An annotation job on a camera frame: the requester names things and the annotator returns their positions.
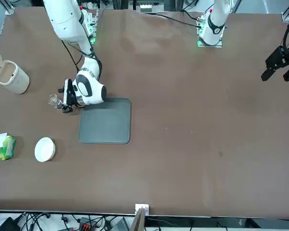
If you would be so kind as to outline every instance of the white bowl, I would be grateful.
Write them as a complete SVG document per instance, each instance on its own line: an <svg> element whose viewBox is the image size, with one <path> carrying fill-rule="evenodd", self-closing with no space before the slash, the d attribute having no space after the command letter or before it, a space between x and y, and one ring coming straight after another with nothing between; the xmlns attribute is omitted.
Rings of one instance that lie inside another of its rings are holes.
<svg viewBox="0 0 289 231"><path fill-rule="evenodd" d="M44 137L35 145L34 155L38 161L45 162L54 156L55 151L56 147L53 141L48 137Z"/></svg>

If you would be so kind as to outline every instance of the cable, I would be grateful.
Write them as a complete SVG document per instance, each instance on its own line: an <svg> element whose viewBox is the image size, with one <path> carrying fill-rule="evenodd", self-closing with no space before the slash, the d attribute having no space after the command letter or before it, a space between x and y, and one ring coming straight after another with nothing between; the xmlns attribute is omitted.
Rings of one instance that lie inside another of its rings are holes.
<svg viewBox="0 0 289 231"><path fill-rule="evenodd" d="M75 221L77 221L77 223L80 223L80 219L77 219L73 214L71 214L71 215L75 219Z"/></svg>
<svg viewBox="0 0 289 231"><path fill-rule="evenodd" d="M197 26L197 25L194 25L194 24L185 23L185 22L176 20L176 19L174 19L174 18L170 18L170 17L165 16L165 15L162 15L162 14L156 14L156 13L151 13L151 14L152 14L152 15L157 15L157 16L162 16L162 17L164 17L164 18L171 19L171 20L176 21L176 22L178 22L178 23L182 23L182 24L185 24L185 25L188 25L188 26L192 26L192 27L196 27L196 28L201 29L201 26Z"/></svg>
<svg viewBox="0 0 289 231"><path fill-rule="evenodd" d="M93 52L92 54L86 54L85 52L81 51L80 49L78 49L77 47L73 46L72 44L68 43L71 47L73 47L74 49L78 50L80 53L82 53L83 55L89 56L92 59L95 59L97 61L97 64L100 68L100 73L99 76L97 78L97 81L100 80L101 77L101 73L102 73L102 69L103 69L103 65L102 62L97 58L96 54Z"/></svg>
<svg viewBox="0 0 289 231"><path fill-rule="evenodd" d="M92 223L91 223L91 218L90 218L90 215L89 216L89 222L90 222L90 230L92 229Z"/></svg>
<svg viewBox="0 0 289 231"><path fill-rule="evenodd" d="M193 0L190 4L188 4L187 6L184 7L184 9L182 9L182 11L184 11L187 7L189 7L191 4L193 4L196 1L196 4L199 2L199 0Z"/></svg>
<svg viewBox="0 0 289 231"><path fill-rule="evenodd" d="M214 5L214 3L208 7L208 9L206 9L206 11L204 13L206 13L212 6Z"/></svg>
<svg viewBox="0 0 289 231"><path fill-rule="evenodd" d="M67 218L63 217L63 214L61 214L61 220L63 221L64 225L66 226L66 230L69 231L69 227L66 225Z"/></svg>
<svg viewBox="0 0 289 231"><path fill-rule="evenodd" d="M166 221L166 220L160 220L160 219L155 219L155 218L147 218L148 220L154 220L154 221L162 221L162 222L165 222L165 223L167 223L167 224L169 224L169 225L171 225L171 226L176 226L176 227L180 227L179 225L177 225L177 224L172 224L172 223L170 223L169 221Z"/></svg>
<svg viewBox="0 0 289 231"><path fill-rule="evenodd" d="M194 226L194 220L192 221L191 228L189 229L189 231L192 231L193 226Z"/></svg>
<svg viewBox="0 0 289 231"><path fill-rule="evenodd" d="M75 60L73 59L73 56L72 56L71 52L69 52L69 49L66 47L66 45L64 44L64 42L63 42L62 40L61 40L61 42L62 42L63 46L66 48L66 50L67 50L69 56L71 57L71 59L72 59L74 65L75 65L75 67L76 67L77 73L78 73L79 69L78 69L78 67L77 67L77 64L75 63Z"/></svg>
<svg viewBox="0 0 289 231"><path fill-rule="evenodd" d="M196 20L196 21L198 20L197 18L191 16L190 13L187 12L186 10L182 10L182 12L186 13L188 15L188 17L190 17L191 19Z"/></svg>
<svg viewBox="0 0 289 231"><path fill-rule="evenodd" d="M218 226L221 227L221 228L225 228L226 231L228 231L228 228L227 228L226 226L221 226L220 223L217 221L217 227L218 227Z"/></svg>
<svg viewBox="0 0 289 231"><path fill-rule="evenodd" d="M109 220L109 222L112 222L115 218L117 218L118 216L114 216L113 218L111 218L110 220Z"/></svg>
<svg viewBox="0 0 289 231"><path fill-rule="evenodd" d="M38 225L38 227L39 227L39 230L40 230L40 231L43 231L43 229L40 227L39 221L38 221L38 219L39 219L41 216L38 217L37 214L34 214L34 215L30 214L30 216L31 216L31 218L33 219L33 223L31 224L31 225L33 225L32 229L34 229L34 226L35 226L35 223L36 223L36 224Z"/></svg>
<svg viewBox="0 0 289 231"><path fill-rule="evenodd" d="M96 23L99 22L100 18L102 17L102 14L103 14L104 10L105 10L106 8L108 8L108 7L109 7L109 4L106 5L106 6L102 9L102 12L101 12L100 16L98 16L98 19L97 19L97 22L96 22Z"/></svg>
<svg viewBox="0 0 289 231"><path fill-rule="evenodd" d="M85 28L84 28L82 25L81 25L81 27L83 28L85 34L87 34ZM90 39L89 39L88 36L87 36L87 39L88 39L88 42L89 42L90 47L91 47L91 49L90 49L91 54L89 55L89 57L92 58L92 59L95 59L95 60L97 61L98 67L99 67L99 69L100 69L99 74L98 74L98 77L96 78L97 81L99 81L99 80L100 80L100 77L101 77L101 74L102 74L103 65L102 65L102 62L97 58L97 56L96 56L96 54L95 54L95 52L94 52L94 48L93 48L92 44L90 43Z"/></svg>
<svg viewBox="0 0 289 231"><path fill-rule="evenodd" d="M283 38L283 48L284 48L285 52L289 54L289 49L286 46L288 33L289 33L289 28L287 27L286 32L284 34L284 38Z"/></svg>
<svg viewBox="0 0 289 231"><path fill-rule="evenodd" d="M80 63L81 59L82 59L82 54L81 54L81 56L80 56L78 62L76 63L76 65L78 65L78 64Z"/></svg>

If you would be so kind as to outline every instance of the brown table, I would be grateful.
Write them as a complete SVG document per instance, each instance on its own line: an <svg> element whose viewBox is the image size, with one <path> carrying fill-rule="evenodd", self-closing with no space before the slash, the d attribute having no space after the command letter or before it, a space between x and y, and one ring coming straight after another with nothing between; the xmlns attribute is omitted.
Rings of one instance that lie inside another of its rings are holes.
<svg viewBox="0 0 289 231"><path fill-rule="evenodd" d="M232 14L222 49L197 48L193 27L105 11L101 81L131 100L131 139L90 145L78 142L79 110L47 104L76 75L67 51L43 8L17 8L0 54L31 83L23 95L0 86L0 133L17 137L14 158L0 162L0 209L133 213L145 203L157 215L289 218L289 83L285 70L260 79L285 28L280 15ZM57 152L39 163L44 136Z"/></svg>

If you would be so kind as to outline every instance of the tissue box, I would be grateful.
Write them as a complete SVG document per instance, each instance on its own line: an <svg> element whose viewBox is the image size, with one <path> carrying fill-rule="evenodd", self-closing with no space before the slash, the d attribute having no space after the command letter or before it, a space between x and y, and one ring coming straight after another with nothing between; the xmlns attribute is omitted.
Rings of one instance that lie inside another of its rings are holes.
<svg viewBox="0 0 289 231"><path fill-rule="evenodd" d="M15 143L15 137L9 136L7 133L0 134L0 160L13 157Z"/></svg>

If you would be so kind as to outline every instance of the rubber mat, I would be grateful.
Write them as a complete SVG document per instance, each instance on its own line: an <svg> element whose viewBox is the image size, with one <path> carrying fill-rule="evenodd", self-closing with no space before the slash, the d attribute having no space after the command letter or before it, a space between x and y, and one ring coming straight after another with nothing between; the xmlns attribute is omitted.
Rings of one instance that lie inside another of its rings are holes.
<svg viewBox="0 0 289 231"><path fill-rule="evenodd" d="M131 130L131 101L107 98L81 110L78 138L81 143L128 143Z"/></svg>

